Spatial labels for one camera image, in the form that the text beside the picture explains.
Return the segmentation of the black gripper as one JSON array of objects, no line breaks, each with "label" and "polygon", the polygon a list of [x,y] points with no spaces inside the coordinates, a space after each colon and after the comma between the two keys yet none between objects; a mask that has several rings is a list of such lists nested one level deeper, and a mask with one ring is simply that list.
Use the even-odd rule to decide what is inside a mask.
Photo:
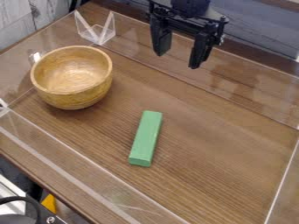
[{"label": "black gripper", "polygon": [[[163,56],[172,45],[172,29],[189,35],[199,31],[211,32],[215,36],[215,45],[224,39],[224,26],[228,18],[211,8],[211,0],[148,0],[149,26],[153,51]],[[213,37],[200,32],[195,36],[191,49],[189,68],[196,69],[207,60],[213,45]]]}]

